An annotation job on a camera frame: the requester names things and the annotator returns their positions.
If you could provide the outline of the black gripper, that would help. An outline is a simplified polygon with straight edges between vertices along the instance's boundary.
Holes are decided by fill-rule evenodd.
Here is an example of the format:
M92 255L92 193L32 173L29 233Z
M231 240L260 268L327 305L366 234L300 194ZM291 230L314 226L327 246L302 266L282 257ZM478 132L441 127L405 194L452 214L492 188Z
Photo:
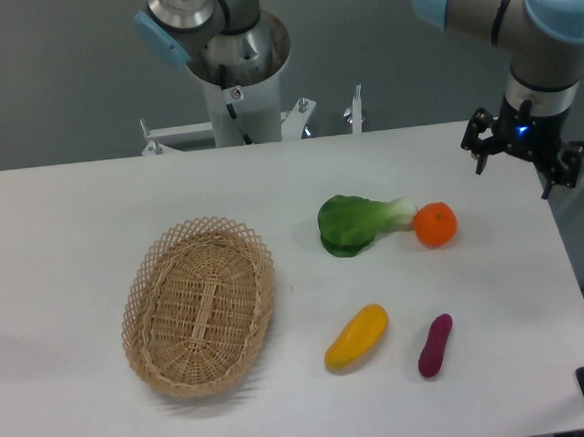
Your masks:
M575 96L575 85L560 90L523 84L506 87L498 118L478 108L469 119L461 148L476 161L474 172L484 170L488 157L503 153L533 162L546 179L542 199L554 186L575 187L584 141L562 144L561 131Z

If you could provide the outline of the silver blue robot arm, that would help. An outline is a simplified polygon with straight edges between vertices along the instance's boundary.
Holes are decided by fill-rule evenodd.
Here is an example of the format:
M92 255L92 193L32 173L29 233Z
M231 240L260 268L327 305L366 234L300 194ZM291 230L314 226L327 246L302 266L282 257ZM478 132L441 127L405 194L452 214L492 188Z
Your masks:
M418 17L458 30L511 55L502 105L479 108L461 146L482 173L488 157L505 153L531 163L545 180L572 189L584 142L561 131L584 69L584 0L412 0Z

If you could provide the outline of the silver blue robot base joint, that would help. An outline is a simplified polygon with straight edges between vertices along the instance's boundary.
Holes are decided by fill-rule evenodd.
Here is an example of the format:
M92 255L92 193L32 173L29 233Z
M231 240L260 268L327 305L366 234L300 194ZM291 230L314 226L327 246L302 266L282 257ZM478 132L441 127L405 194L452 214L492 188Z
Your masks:
M147 0L134 23L159 59L210 84L248 86L275 71L259 0Z

